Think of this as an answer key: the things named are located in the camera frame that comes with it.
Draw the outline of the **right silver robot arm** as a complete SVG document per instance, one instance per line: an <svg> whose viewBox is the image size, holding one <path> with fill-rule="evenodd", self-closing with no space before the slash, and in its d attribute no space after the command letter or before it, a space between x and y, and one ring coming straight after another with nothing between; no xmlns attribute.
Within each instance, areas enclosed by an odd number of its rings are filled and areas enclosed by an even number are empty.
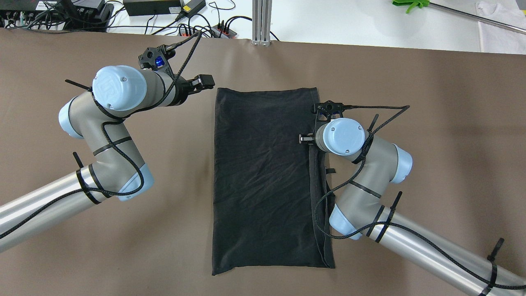
<svg viewBox="0 0 526 296"><path fill-rule="evenodd" d="M299 142L358 166L341 185L329 218L341 239L368 237L470 296L524 296L525 279L495 263L502 239L487 258L480 257L398 213L401 194L391 206L381 203L387 186L409 175L408 152L349 118L329 120Z"/></svg>

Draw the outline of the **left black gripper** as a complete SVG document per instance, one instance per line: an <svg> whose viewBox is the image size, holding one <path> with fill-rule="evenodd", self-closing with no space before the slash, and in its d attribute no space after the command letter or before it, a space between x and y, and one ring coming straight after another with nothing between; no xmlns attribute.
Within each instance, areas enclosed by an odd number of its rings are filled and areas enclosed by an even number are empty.
<svg viewBox="0 0 526 296"><path fill-rule="evenodd" d="M210 74L199 74L193 79L177 79L176 92L173 98L173 106L182 105L188 96L201 92L202 90L213 89L215 81Z"/></svg>

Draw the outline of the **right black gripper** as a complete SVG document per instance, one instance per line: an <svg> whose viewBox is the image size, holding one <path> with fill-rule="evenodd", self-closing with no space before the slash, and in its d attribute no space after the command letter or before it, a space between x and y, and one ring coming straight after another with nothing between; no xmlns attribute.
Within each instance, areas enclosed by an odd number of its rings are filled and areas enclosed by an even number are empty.
<svg viewBox="0 0 526 296"><path fill-rule="evenodd" d="M299 144L301 146L308 147L309 149L319 150L313 133L300 134Z"/></svg>

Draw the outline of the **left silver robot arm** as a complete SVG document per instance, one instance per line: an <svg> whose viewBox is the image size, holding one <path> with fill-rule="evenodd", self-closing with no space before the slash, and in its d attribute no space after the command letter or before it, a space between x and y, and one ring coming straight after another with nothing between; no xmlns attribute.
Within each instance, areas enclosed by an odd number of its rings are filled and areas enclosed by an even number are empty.
<svg viewBox="0 0 526 296"><path fill-rule="evenodd" d="M98 71L93 90L60 91L52 71L1 67L1 194L19 194L45 185L1 207L1 251L58 225L76 214L113 200L139 196L133 213L146 206L140 221L158 222L176 205L210 193L199 185L200 130L183 123L162 126L168 110L214 81L199 75L188 81L163 71L108 66Z"/></svg>

